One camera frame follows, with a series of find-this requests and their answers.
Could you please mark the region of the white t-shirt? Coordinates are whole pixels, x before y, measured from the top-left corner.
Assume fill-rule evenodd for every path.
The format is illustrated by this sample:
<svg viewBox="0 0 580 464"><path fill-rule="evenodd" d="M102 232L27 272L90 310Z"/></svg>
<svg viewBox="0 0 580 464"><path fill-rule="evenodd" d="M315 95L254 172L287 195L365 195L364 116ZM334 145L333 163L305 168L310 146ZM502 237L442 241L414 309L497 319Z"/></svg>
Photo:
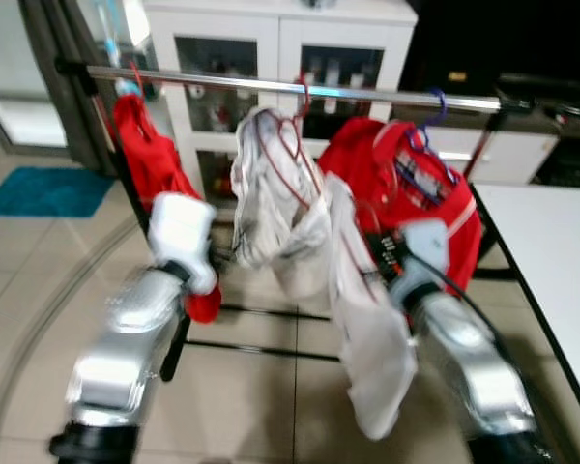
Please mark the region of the white t-shirt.
<svg viewBox="0 0 580 464"><path fill-rule="evenodd" d="M355 199L347 183L327 174L324 187L329 196L327 211L331 226L334 219L342 218L351 219L358 226ZM340 362L348 375L348 396L355 408L357 424L366 438L379 441L392 432L399 417L402 399L417 375L417 354L405 314L389 300L387 283L377 273L361 235L369 300L353 302L335 294L333 231L327 259L330 273L327 296L333 323L342 335Z"/></svg>

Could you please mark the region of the blue plastic clothes hanger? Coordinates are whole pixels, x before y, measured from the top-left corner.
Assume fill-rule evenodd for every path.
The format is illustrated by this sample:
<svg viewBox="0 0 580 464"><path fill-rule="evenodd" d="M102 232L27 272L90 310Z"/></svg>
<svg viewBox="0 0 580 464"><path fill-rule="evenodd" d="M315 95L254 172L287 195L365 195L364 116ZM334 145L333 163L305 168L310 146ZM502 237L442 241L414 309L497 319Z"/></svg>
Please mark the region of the blue plastic clothes hanger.
<svg viewBox="0 0 580 464"><path fill-rule="evenodd" d="M406 146L404 150L399 150L394 158L395 172L399 174L402 180L409 182L416 189L423 199L431 203L440 203L447 194L442 193L442 185L439 177L433 177L430 173L422 180L420 178L420 168L417 164L417 158L426 158L439 164L439 171L445 176L445 185L454 187L458 183L458 176L453 172L445 160L441 158L440 152L432 149L430 145L430 135L426 129L432 124L441 123L448 115L448 99L446 94L439 88L432 87L428 92L439 98L439 112L431 116L423 123L413 123L409 131L405 132L404 141Z"/></svg>

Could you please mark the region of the red jacket with plaid lining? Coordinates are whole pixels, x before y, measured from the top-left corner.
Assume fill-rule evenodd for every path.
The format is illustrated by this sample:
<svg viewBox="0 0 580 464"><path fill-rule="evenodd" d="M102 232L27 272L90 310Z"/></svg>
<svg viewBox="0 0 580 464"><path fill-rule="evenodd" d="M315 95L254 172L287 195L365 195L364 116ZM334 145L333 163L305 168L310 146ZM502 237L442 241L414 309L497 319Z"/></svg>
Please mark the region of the red jacket with plaid lining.
<svg viewBox="0 0 580 464"><path fill-rule="evenodd" d="M348 183L366 238L404 222L438 219L448 227L448 278L466 290L479 261L479 203L458 169L422 147L409 121L348 120L317 160Z"/></svg>

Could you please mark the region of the white denim jacket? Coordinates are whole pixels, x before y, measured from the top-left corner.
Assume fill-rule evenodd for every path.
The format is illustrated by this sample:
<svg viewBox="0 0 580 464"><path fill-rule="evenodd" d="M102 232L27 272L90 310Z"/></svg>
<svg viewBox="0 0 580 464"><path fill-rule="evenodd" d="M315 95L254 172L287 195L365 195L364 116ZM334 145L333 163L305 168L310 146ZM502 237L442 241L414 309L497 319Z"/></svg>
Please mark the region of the white denim jacket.
<svg viewBox="0 0 580 464"><path fill-rule="evenodd" d="M236 136L233 264L268 267L291 298L322 295L333 234L324 173L303 149L293 119L275 107L255 107Z"/></svg>

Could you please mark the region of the red t-shirt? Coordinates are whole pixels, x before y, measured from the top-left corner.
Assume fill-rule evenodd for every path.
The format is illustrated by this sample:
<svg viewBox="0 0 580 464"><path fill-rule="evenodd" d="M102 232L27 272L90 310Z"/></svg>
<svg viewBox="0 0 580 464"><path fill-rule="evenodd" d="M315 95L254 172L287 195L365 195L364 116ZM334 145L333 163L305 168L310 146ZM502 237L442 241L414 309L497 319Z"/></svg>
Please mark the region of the red t-shirt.
<svg viewBox="0 0 580 464"><path fill-rule="evenodd" d="M194 190L180 163L174 141L158 132L144 101L133 96L119 97L113 118L141 207L149 213L148 239L154 199L163 191L175 191L202 202L206 200ZM189 288L186 291L186 314L193 322L214 323L221 308L222 291L218 279L214 290L207 295L196 295Z"/></svg>

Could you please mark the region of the white drawer unit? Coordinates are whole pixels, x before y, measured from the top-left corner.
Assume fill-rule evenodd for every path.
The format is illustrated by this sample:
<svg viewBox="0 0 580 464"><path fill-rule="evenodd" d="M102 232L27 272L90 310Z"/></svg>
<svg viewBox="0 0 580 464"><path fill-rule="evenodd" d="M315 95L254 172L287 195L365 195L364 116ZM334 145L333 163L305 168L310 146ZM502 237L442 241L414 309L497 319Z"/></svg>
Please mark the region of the white drawer unit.
<svg viewBox="0 0 580 464"><path fill-rule="evenodd" d="M461 172L479 145L481 131L431 127L427 135L430 146L439 152L440 158ZM497 131L488 137L487 146L470 178L476 183L529 183L555 149L557 141L556 135Z"/></svg>

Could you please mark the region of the black and chrome clothes rack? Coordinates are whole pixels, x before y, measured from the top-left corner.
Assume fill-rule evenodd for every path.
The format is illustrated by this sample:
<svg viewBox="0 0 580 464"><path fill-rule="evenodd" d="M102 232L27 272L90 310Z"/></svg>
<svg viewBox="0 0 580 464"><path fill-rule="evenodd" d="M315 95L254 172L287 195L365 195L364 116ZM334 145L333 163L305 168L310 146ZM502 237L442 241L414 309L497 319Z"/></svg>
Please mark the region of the black and chrome clothes rack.
<svg viewBox="0 0 580 464"><path fill-rule="evenodd" d="M57 71L60 73L69 73L78 76L78 79L85 85L88 93L95 93L95 83L97 80L118 81L119 79L132 79L132 71L127 68L110 68L95 65L82 65L82 63L61 62L57 65ZM238 78L238 76L222 75L201 75L189 73L169 73L155 71L139 70L141 79L157 81L158 83L178 84L178 85L202 85L202 87L220 88L225 90L255 90L255 92L290 94L290 96L302 96L303 85L296 83L286 83L286 81L268 81L254 78ZM439 98L432 101L431 96L427 94L399 93L392 90L349 90L333 87L309 87L312 99L339 98L351 99L357 102L391 102L396 105L406 106L439 106ZM501 125L509 119L511 115L532 114L537 109L540 101L534 99L518 99L507 96L495 98L480 97L446 97L448 99L448 108L456 111L488 112L495 114L493 123L488 123L483 129L480 147L487 143L487 138L493 135ZM107 127L110 129L110 146L113 147L112 163L117 168L118 180L121 181L126 191L127 199L130 201L132 211L135 213L135 219L141 233L147 235L149 226L149 213L141 207L134 183L131 180L130 169L126 161L126 156L122 150L121 142L118 140L116 129L112 121L109 121ZM306 315L291 312L274 312L273 310L255 310L246 309L237 305L223 305L223 310L228 312L246 312L262 315L276 315L276 317L290 318L294 321L325 321L329 318L317 317L317 315ZM232 350L232 352L253 353L258 355L269 355L269 357L285 357L293 359L310 359L322 360L322 362L338 362L338 357L334 355L321 355L308 352L294 352L294 350L267 348L267 346L249 346L231 343L214 343L198 339L189 339L189 328L191 323L184 314L180 322L176 323L175 333L169 344L169 354L162 363L160 376L162 380L169 383L174 379L176 368L179 366L179 359L183 353L184 346L207 346L207 348L216 348Z"/></svg>

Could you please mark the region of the teal shaggy floor mat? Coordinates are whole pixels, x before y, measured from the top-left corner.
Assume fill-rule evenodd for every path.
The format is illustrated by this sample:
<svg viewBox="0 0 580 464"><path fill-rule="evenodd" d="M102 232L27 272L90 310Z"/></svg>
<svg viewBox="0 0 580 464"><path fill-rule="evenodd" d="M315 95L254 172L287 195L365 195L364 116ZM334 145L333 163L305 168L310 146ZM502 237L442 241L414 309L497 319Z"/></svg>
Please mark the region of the teal shaggy floor mat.
<svg viewBox="0 0 580 464"><path fill-rule="evenodd" d="M83 168L19 167L0 183L0 217L87 219L113 183Z"/></svg>

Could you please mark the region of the white glass-door cabinet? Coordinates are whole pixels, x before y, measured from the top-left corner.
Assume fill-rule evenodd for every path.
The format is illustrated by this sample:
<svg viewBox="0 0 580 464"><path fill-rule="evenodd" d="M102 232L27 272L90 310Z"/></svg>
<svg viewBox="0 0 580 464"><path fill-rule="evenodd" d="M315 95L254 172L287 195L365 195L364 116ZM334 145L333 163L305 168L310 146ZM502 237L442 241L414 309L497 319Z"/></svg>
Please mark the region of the white glass-door cabinet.
<svg viewBox="0 0 580 464"><path fill-rule="evenodd" d="M418 17L408 0L145 0L159 70L392 90ZM255 107L294 110L299 98L167 84L172 132L189 179L231 202L234 131Z"/></svg>

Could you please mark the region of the black television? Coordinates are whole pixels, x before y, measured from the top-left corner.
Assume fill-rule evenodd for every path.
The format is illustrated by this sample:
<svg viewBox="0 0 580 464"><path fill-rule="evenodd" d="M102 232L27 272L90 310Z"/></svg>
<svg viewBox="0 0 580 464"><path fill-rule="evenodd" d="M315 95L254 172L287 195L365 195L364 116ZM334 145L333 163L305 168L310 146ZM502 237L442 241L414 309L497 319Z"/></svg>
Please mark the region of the black television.
<svg viewBox="0 0 580 464"><path fill-rule="evenodd" d="M580 0L408 0L418 23L397 87L492 96L504 74L580 85Z"/></svg>

